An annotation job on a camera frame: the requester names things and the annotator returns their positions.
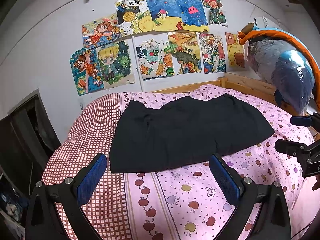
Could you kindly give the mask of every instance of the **drawing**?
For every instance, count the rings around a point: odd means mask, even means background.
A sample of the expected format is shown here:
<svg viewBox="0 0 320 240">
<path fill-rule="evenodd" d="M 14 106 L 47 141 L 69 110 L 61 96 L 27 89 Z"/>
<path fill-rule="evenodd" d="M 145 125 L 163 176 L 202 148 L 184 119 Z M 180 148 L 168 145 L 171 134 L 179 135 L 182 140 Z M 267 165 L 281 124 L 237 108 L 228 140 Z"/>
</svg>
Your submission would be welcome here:
<svg viewBox="0 0 320 240">
<path fill-rule="evenodd" d="M 228 58 L 230 67 L 244 68 L 244 49 L 239 44 L 236 34 L 226 33 Z"/>
<path fill-rule="evenodd" d="M 144 41 L 136 51 L 143 80 L 174 76 L 168 41 Z"/>
<path fill-rule="evenodd" d="M 168 33 L 172 56 L 180 64 L 178 74 L 201 72 L 200 48 L 196 33 Z"/>
<path fill-rule="evenodd" d="M 202 2 L 205 7 L 210 8 L 210 23 L 228 26 L 225 11 L 220 10 L 223 6 L 220 0 L 202 0 Z"/>
<path fill-rule="evenodd" d="M 222 10 L 218 11 L 217 9 L 210 8 L 209 22 L 228 27 L 227 20 L 226 20 L 226 12 Z"/>
<path fill-rule="evenodd" d="M 209 31 L 201 0 L 176 0 L 180 7 L 183 30 Z"/>
<path fill-rule="evenodd" d="M 95 49 L 82 48 L 70 59 L 71 70 L 78 95 L 84 95 L 103 88 L 101 72 Z"/>
<path fill-rule="evenodd" d="M 226 60 L 222 45 L 222 37 L 213 34 L 199 34 L 202 51 L 204 73 L 226 71 Z"/>
<path fill-rule="evenodd" d="M 176 0 L 147 0 L 155 31 L 176 31 L 181 27 L 180 7 Z"/>
<path fill-rule="evenodd" d="M 104 89 L 135 82 L 125 41 L 109 43 L 96 50 Z"/>
<path fill-rule="evenodd" d="M 154 23 L 146 0 L 120 0 L 116 2 L 116 11 L 123 37 L 153 30 Z"/>
<path fill-rule="evenodd" d="M 86 49 L 99 47 L 121 38 L 116 13 L 82 25 L 83 45 Z"/>
</svg>

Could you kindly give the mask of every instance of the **bed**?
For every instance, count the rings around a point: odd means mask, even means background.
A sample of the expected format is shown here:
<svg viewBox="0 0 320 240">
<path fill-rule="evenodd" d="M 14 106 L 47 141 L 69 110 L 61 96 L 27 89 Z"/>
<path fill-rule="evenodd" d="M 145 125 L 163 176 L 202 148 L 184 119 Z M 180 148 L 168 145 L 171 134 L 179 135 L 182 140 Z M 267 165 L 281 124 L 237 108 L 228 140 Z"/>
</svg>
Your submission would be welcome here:
<svg viewBox="0 0 320 240">
<path fill-rule="evenodd" d="M 130 100 L 158 109 L 181 97 L 210 100 L 228 93 L 261 111 L 276 133 L 257 145 L 223 159 L 241 176 L 252 177 L 256 183 L 271 184 L 275 180 L 281 183 L 294 235 L 315 215 L 314 212 L 305 212 L 308 206 L 303 201 L 305 198 L 301 197 L 311 196 L 313 192 L 309 186 L 300 193 L 306 179 L 301 177 L 299 163 L 295 158 L 277 153 L 274 143 L 279 138 L 307 145 L 314 140 L 307 128 L 292 127 L 289 114 L 294 114 L 292 108 L 283 105 L 285 111 L 275 106 L 272 96 L 274 88 L 262 83 L 226 74 L 206 84 L 193 84 L 157 93 L 108 94 L 98 98 L 76 119 L 67 140 L 50 158 L 42 180 L 46 185 L 61 183 L 66 177 L 74 177 L 97 153 L 103 153 L 108 158 L 117 121 Z M 206 140 L 208 136 L 198 134 L 195 139 Z M 314 197 L 313 201 L 312 209 L 317 211 L 320 198 Z M 57 204 L 57 208 L 70 239 L 77 239 L 62 205 Z M 153 173 L 112 174 L 108 167 L 89 203 L 82 208 L 94 228 L 106 240 L 209 240 L 218 234 L 234 209 L 224 199 L 208 162 Z M 248 236 L 258 210 L 256 204 L 239 239 Z"/>
</svg>

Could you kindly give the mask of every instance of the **apple print bedding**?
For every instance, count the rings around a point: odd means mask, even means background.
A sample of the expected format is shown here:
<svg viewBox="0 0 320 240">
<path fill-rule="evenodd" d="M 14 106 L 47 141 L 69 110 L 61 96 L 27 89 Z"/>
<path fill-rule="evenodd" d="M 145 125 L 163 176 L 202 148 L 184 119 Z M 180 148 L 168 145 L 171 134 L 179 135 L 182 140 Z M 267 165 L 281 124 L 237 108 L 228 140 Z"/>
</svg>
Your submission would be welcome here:
<svg viewBox="0 0 320 240">
<path fill-rule="evenodd" d="M 279 181 L 290 210 L 304 183 L 302 170 L 295 158 L 277 153 L 274 143 L 283 138 L 309 145 L 313 142 L 309 130 L 293 127 L 291 116 L 273 104 L 213 85 L 180 94 L 128 92 L 98 98 L 85 108 L 70 129 L 67 141 L 50 158 L 43 181 L 54 184 L 65 177 L 74 177 L 97 153 L 108 158 L 117 121 L 130 100 L 159 109 L 184 96 L 210 100 L 224 93 L 255 106 L 276 132 L 267 140 L 223 159 L 242 177 L 251 177 L 256 183 Z M 198 136 L 206 140 L 210 135 Z M 77 239 L 62 206 L 57 204 L 57 208 L 70 239 Z M 105 240 L 212 240 L 234 210 L 214 180 L 208 162 L 153 173 L 112 174 L 108 167 L 89 203 L 82 208 Z M 239 239 L 248 236 L 258 209 L 256 204 Z M 304 215 L 294 216 L 294 211 L 290 214 L 291 220 Z"/>
</svg>

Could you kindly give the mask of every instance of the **bolt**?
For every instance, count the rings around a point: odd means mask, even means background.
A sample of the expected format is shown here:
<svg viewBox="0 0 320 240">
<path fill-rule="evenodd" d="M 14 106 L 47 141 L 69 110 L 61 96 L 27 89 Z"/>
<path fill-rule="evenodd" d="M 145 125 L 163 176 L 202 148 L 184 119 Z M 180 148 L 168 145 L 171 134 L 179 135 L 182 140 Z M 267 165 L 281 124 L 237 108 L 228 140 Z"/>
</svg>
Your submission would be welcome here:
<svg viewBox="0 0 320 240">
<path fill-rule="evenodd" d="M 243 179 L 243 181 L 246 183 L 246 184 L 251 184 L 252 183 L 252 179 L 250 179 L 249 177 L 245 177 Z"/>
<path fill-rule="evenodd" d="M 281 184 L 280 184 L 279 181 L 275 181 L 275 182 L 273 183 L 273 185 L 275 185 L 276 187 L 281 187 Z"/>
<path fill-rule="evenodd" d="M 36 183 L 36 187 L 41 187 L 42 186 L 42 181 L 38 181 L 37 183 Z"/>
<path fill-rule="evenodd" d="M 68 178 L 66 178 L 66 179 L 64 180 L 64 183 L 65 183 L 65 184 L 70 184 L 72 181 L 73 181 L 73 178 L 68 177 Z"/>
</svg>

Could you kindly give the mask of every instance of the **orange strap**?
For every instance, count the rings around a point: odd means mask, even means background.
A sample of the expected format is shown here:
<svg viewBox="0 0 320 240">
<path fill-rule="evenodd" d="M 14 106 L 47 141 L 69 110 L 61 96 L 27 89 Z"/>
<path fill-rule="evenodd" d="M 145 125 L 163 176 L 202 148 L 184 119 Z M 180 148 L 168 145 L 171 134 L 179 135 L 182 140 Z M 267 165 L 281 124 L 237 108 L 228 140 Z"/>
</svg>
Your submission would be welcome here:
<svg viewBox="0 0 320 240">
<path fill-rule="evenodd" d="M 251 31 L 247 35 L 245 35 L 242 32 L 239 32 L 239 34 L 238 34 L 239 43 L 241 45 L 244 45 L 247 40 L 249 40 L 251 38 L 264 36 L 264 35 L 269 36 L 269 37 L 284 39 L 285 41 L 292 44 L 297 50 L 299 50 L 306 57 L 306 59 L 308 60 L 310 66 L 312 68 L 313 75 L 315 77 L 316 94 L 314 96 L 315 96 L 316 104 L 317 104 L 318 108 L 320 108 L 320 70 L 318 68 L 316 61 L 314 60 L 313 56 L 311 55 L 311 53 L 300 42 L 298 42 L 292 36 L 290 36 L 286 33 L 283 33 L 283 32 L 276 31 L 276 30 Z"/>
</svg>

